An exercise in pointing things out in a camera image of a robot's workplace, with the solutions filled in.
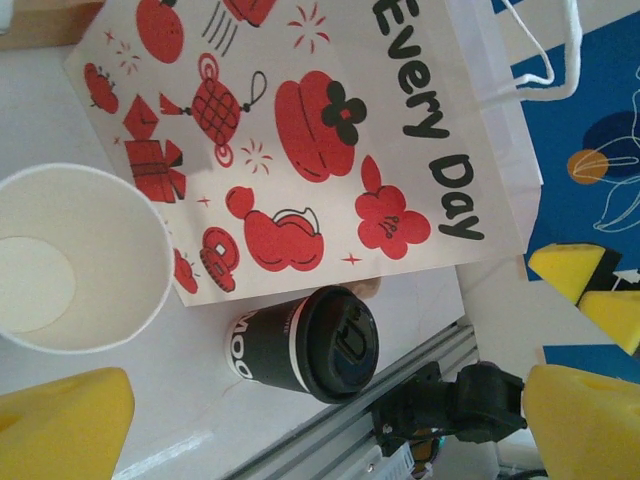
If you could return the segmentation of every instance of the empty paper cup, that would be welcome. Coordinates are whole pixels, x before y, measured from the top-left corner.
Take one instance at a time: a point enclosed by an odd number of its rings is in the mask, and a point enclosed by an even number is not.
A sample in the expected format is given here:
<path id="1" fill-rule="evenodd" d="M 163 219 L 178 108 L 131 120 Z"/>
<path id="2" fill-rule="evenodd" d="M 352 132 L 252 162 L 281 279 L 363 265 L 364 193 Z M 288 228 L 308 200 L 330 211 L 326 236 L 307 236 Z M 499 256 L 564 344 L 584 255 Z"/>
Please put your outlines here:
<path id="1" fill-rule="evenodd" d="M 113 175 L 49 164 L 0 182 L 0 334 L 36 350 L 124 343 L 167 298 L 173 252 L 149 200 Z"/>
<path id="2" fill-rule="evenodd" d="M 358 297 L 344 287 L 324 287 L 236 319 L 225 354 L 242 378 L 343 403 L 373 377 L 378 332 Z"/>

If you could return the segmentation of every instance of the white stripe on cup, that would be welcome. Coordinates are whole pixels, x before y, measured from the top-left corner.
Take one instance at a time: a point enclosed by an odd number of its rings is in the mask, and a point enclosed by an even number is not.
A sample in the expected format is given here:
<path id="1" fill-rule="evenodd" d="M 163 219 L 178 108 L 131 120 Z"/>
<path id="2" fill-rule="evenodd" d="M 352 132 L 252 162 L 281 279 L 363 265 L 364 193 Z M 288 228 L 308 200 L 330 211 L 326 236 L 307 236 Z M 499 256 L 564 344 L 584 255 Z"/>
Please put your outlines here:
<path id="1" fill-rule="evenodd" d="M 296 337 L 298 334 L 298 323 L 300 322 L 300 314 L 302 313 L 302 309 L 304 308 L 304 306 L 308 301 L 309 299 L 306 298 L 302 301 L 302 303 L 300 303 L 300 305 L 298 305 L 298 308 L 296 308 L 296 311 L 293 313 L 293 316 L 291 317 L 291 325 L 289 326 L 289 359 L 291 360 L 291 368 L 293 369 L 293 373 L 298 379 L 298 383 L 302 388 L 305 389 L 307 393 L 309 393 L 309 388 L 307 387 L 307 384 L 304 383 L 304 380 L 302 379 L 302 373 L 300 372 L 300 365 L 298 365 Z"/>

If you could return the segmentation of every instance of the white paper cup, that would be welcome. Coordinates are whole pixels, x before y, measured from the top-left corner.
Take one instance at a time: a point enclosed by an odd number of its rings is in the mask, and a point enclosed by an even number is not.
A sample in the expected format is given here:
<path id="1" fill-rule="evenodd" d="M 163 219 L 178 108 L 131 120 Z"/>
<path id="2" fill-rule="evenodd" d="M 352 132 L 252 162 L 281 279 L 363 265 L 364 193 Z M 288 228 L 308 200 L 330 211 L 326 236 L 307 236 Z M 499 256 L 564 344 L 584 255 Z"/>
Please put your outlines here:
<path id="1" fill-rule="evenodd" d="M 52 353 L 90 353 L 135 337 L 173 276 L 151 202 L 113 175 L 73 164 L 0 182 L 0 335 Z"/>

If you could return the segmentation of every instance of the black coffee cup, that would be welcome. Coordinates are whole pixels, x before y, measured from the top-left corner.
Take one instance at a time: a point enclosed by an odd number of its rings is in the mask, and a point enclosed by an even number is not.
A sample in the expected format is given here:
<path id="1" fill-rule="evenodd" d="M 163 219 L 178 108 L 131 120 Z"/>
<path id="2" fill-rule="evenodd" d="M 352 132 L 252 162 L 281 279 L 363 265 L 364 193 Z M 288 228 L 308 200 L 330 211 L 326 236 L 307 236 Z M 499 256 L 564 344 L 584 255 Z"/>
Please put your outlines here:
<path id="1" fill-rule="evenodd" d="M 229 328 L 225 349 L 242 378 L 325 403 L 356 396 L 371 381 L 380 350 L 369 308 L 337 286 L 241 316 Z"/>

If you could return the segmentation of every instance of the white rope handle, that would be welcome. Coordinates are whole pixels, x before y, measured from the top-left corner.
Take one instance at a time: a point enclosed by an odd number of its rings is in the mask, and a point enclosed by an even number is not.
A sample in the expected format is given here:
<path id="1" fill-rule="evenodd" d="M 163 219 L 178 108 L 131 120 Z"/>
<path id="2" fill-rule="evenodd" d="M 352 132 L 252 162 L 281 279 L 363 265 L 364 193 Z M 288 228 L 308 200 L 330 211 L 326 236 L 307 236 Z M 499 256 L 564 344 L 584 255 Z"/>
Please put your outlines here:
<path id="1" fill-rule="evenodd" d="M 564 21 L 564 33 L 565 33 L 565 50 L 564 50 L 564 65 L 565 65 L 565 81 L 563 85 L 547 88 L 519 88 L 515 91 L 510 91 L 498 95 L 487 102 L 486 106 L 492 106 L 495 104 L 503 103 L 506 100 L 517 98 L 518 100 L 532 100 L 537 102 L 550 102 L 554 100 L 562 100 L 570 97 L 575 93 L 580 82 L 580 65 L 581 54 L 580 47 L 582 46 L 582 26 L 580 25 L 580 14 L 578 12 L 577 0 L 561 0 L 563 7 L 563 21 Z M 553 65 L 549 60 L 549 55 L 542 48 L 540 42 L 533 36 L 529 28 L 524 24 L 520 15 L 512 5 L 510 0 L 502 0 L 511 16 L 518 23 L 518 26 L 527 35 L 527 38 L 533 42 L 538 50 L 538 53 L 542 57 L 544 67 L 546 70 L 546 78 L 540 77 L 532 73 L 526 73 L 514 80 L 515 86 L 522 86 L 529 83 L 537 83 L 538 85 L 548 86 L 555 81 L 555 72 Z"/>

